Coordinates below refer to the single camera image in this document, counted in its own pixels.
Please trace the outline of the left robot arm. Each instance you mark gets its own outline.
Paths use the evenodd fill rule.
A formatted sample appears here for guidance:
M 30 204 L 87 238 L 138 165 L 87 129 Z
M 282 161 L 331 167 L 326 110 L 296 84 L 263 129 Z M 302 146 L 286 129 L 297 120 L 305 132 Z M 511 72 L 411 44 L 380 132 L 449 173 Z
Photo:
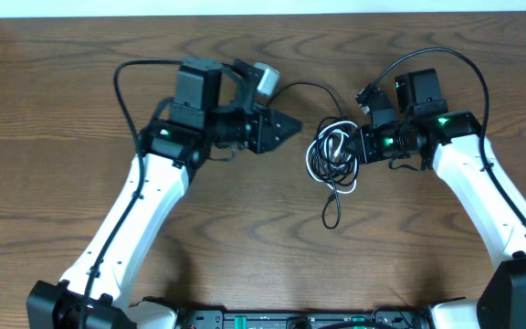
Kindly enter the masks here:
M 279 73 L 270 65 L 178 62 L 175 93 L 133 130 L 127 180 L 90 244 L 58 283 L 39 281 L 26 300 L 33 328 L 173 328 L 177 312 L 156 301 L 132 304 L 137 274 L 160 228 L 213 148 L 275 150 L 298 120 L 258 102 Z

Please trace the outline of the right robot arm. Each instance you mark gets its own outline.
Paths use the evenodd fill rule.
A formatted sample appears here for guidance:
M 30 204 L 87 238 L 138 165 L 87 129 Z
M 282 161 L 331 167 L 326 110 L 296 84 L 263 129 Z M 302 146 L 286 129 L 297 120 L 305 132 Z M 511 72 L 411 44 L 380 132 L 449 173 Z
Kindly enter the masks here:
M 352 136 L 361 165 L 418 154 L 466 210 L 491 259 L 494 274 L 476 300 L 437 302 L 417 328 L 526 328 L 526 200 L 502 169 L 481 125 L 469 111 L 451 112 L 437 73 L 426 69 L 395 79 L 395 118 L 386 94 L 374 84 L 356 97 L 371 122 Z

